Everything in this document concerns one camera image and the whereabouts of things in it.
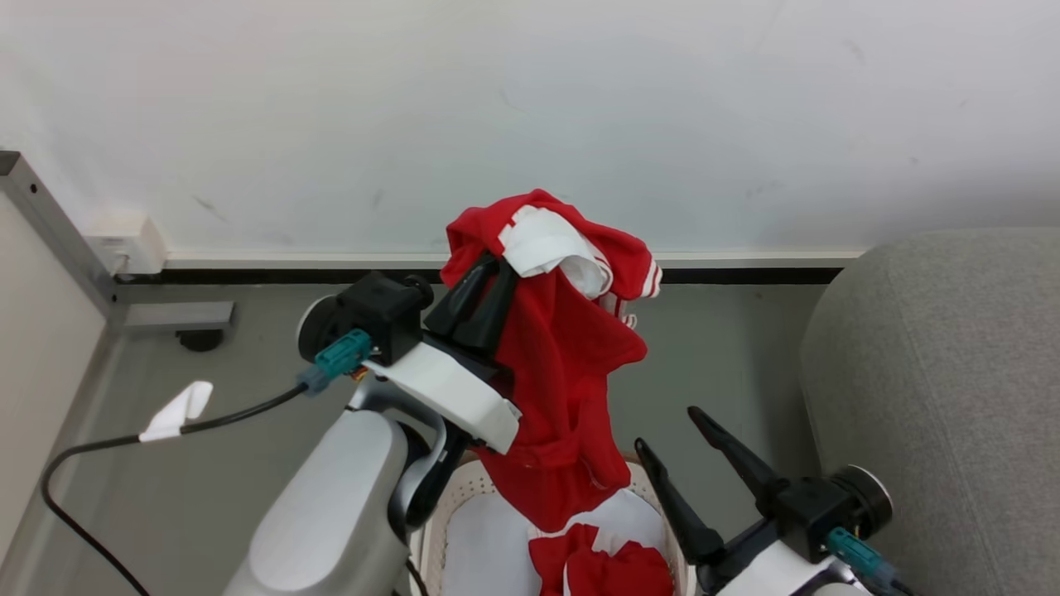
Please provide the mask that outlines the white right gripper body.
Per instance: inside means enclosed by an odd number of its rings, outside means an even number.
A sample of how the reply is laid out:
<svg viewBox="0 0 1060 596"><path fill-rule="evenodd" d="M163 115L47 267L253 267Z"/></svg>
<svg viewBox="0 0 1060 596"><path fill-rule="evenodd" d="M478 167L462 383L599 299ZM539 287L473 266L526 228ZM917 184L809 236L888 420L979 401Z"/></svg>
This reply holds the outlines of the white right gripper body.
<svg viewBox="0 0 1060 596"><path fill-rule="evenodd" d="M828 550L807 561L765 518L726 543L725 554L719 565L699 567L697 596L872 596L849 565Z"/></svg>

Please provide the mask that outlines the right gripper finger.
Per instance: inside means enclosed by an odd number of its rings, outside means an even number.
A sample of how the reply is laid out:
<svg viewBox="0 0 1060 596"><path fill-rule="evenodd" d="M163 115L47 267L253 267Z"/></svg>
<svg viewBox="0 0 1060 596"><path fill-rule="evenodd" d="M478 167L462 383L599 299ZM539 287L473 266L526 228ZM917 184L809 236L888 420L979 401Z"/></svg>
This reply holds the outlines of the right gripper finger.
<svg viewBox="0 0 1060 596"><path fill-rule="evenodd" d="M776 497L788 489L790 483L781 478L756 453L743 445L737 437L724 430L716 419L708 416L697 406L689 406L687 415L700 431L708 445L719 450L734 468L737 475L745 483L754 498L754 508L762 518L775 518Z"/></svg>
<svg viewBox="0 0 1060 596"><path fill-rule="evenodd" d="M695 567L719 565L725 555L725 543L720 533L697 516L672 483L666 464L643 438L638 437L634 441L634 449L686 562Z"/></svg>

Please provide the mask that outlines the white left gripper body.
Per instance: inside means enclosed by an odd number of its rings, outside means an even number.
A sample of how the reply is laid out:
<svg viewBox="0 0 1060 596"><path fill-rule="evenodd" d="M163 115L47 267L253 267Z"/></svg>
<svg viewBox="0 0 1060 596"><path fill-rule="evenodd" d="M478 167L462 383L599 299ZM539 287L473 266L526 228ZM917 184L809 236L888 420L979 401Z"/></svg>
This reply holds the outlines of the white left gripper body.
<svg viewBox="0 0 1060 596"><path fill-rule="evenodd" d="M391 365L364 361L364 366L501 455L518 436L522 411L453 355L430 344L420 341Z"/></svg>

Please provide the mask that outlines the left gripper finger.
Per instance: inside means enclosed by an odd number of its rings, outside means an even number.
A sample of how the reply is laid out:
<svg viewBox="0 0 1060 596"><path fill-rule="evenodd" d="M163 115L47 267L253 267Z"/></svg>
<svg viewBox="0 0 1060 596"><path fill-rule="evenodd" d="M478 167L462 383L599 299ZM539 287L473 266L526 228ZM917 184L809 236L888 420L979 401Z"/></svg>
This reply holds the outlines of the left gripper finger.
<svg viewBox="0 0 1060 596"><path fill-rule="evenodd" d="M481 253L425 320L436 334L477 334L499 305L499 260Z"/></svg>
<svg viewBox="0 0 1060 596"><path fill-rule="evenodd" d="M467 351L492 358L499 351L508 311L511 309L518 275L507 263L487 263L474 267L474 283L484 283L484 290L473 286L477 299L466 320L455 326L453 339Z"/></svg>

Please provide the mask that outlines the red white sports jersey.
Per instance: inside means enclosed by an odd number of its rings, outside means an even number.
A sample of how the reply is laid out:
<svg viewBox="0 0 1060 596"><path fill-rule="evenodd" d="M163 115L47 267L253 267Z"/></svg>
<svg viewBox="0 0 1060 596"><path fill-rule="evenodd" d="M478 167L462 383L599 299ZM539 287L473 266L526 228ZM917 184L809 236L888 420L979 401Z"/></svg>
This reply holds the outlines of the red white sports jersey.
<svg viewBox="0 0 1060 596"><path fill-rule="evenodd" d="M643 240L542 190L469 208L446 233L448 288L484 252L518 276L495 355L513 374L518 433L504 455L475 453L508 504L541 531L561 531L631 483L607 376L646 358L629 308L658 295L662 271Z"/></svg>

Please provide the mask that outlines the red white garment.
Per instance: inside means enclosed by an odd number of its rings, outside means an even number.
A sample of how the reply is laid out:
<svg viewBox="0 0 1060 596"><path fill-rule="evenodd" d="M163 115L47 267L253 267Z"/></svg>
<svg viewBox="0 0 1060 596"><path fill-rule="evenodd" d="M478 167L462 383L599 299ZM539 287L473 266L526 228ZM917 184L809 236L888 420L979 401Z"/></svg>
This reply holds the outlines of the red white garment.
<svg viewBox="0 0 1060 596"><path fill-rule="evenodd" d="M598 526L576 523L528 541L540 596L675 596L675 580L658 548Z"/></svg>

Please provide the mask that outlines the white perforated laundry basket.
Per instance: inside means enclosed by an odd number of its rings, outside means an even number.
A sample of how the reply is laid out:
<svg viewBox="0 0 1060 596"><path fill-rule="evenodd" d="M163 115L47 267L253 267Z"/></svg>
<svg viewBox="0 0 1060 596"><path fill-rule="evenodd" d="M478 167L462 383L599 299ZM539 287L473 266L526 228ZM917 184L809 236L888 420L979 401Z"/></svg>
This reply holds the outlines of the white perforated laundry basket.
<svg viewBox="0 0 1060 596"><path fill-rule="evenodd" d="M631 472L631 483L625 489L644 499L662 518L662 509L648 483L643 467L632 454L626 455L625 460ZM439 505L436 506L427 524L413 533L410 540L412 563L419 572L426 596L431 596L431 589L441 585L441 569L446 562L446 531L450 516L458 507L472 497L490 493L499 494L499 491L489 477L484 466L475 458L469 458L464 463L458 464L454 475L450 476L450 483L446 485L446 490L443 491ZM677 547L677 540L665 520L662 528L665 528L665 548L660 553L667 560L675 580L675 596L697 596L696 573L692 566L687 565L684 555Z"/></svg>

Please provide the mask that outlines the white cloth in basket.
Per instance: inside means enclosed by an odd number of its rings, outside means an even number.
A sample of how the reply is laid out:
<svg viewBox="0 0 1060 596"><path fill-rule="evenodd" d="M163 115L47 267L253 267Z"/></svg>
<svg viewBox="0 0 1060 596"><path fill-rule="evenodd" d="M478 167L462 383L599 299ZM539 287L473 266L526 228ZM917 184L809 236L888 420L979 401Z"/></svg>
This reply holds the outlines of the white cloth in basket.
<svg viewBox="0 0 1060 596"><path fill-rule="evenodd" d="M602 531L610 539L610 554L629 541L655 550L665 548L662 518L628 489L567 525L575 524ZM542 580L529 543L545 536L499 494L472 497L448 521L446 562L441 585L431 589L431 596L540 596Z"/></svg>

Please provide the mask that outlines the grey fabric sofa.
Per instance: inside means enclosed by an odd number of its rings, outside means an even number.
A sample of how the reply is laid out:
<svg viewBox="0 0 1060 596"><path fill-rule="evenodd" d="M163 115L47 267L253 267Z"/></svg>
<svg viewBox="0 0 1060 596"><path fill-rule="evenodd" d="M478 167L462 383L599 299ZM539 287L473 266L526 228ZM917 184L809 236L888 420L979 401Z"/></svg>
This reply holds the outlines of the grey fabric sofa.
<svg viewBox="0 0 1060 596"><path fill-rule="evenodd" d="M1060 596L1060 228L865 252L800 347L822 467L886 487L872 539L921 596Z"/></svg>

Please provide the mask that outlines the white tape tag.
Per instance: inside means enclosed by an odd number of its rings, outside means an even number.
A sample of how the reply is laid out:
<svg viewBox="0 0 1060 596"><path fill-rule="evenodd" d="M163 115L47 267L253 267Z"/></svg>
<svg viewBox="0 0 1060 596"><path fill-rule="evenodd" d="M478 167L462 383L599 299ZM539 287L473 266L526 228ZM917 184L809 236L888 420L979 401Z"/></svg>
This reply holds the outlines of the white tape tag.
<svg viewBox="0 0 1060 596"><path fill-rule="evenodd" d="M200 418L214 390L212 382L190 382L173 400L156 411L146 430L139 434L140 444L171 439L183 434L182 427L189 421Z"/></svg>

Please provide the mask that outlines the white junction box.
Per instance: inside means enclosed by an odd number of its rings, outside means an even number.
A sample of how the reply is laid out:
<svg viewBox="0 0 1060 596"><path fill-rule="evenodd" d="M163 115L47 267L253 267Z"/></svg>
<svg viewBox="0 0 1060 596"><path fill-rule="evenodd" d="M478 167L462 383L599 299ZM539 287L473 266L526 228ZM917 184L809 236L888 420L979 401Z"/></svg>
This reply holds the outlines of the white junction box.
<svg viewBox="0 0 1060 596"><path fill-rule="evenodd" d="M156 275L166 264L166 244L146 214L105 214L82 236L110 276Z"/></svg>

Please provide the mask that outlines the beige partition panel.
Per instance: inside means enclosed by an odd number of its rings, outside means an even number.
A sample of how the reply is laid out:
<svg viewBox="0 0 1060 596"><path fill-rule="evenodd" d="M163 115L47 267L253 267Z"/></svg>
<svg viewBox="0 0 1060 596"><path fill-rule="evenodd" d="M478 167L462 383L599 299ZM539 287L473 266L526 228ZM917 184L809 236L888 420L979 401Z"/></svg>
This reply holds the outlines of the beige partition panel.
<svg viewBox="0 0 1060 596"><path fill-rule="evenodd" d="M0 191L0 567L104 327L94 302Z"/></svg>

